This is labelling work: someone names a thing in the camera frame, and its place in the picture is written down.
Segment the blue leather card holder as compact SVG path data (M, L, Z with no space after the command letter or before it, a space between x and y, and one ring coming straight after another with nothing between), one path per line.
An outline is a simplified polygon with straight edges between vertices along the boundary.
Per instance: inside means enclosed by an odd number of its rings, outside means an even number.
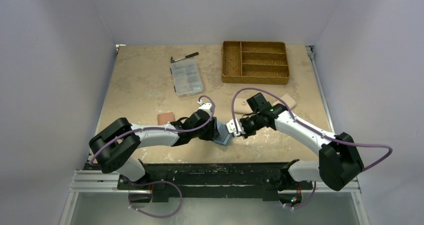
M217 135L213 140L215 144L228 146L230 141L234 138L233 135L228 131L227 126L220 121L216 121L216 131Z

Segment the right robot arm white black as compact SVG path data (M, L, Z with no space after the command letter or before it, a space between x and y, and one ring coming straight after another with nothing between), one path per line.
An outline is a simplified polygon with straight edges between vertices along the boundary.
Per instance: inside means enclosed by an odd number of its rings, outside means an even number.
M250 115L233 117L226 123L231 135L246 139L263 128L271 128L294 138L318 156L315 161L295 159L283 166L277 180L278 190L312 181L340 191L365 169L349 134L337 135L320 129L295 115L285 102L272 105L262 93L247 99L247 104L252 110Z

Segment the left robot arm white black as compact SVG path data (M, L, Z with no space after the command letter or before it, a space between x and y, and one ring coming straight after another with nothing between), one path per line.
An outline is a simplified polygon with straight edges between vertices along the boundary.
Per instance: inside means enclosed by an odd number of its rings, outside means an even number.
M131 182L143 183L148 173L143 162L133 156L137 149L152 146L177 147L192 139L215 141L220 137L218 122L211 113L198 109L189 117L157 126L131 124L121 117L88 143L104 174L117 172Z

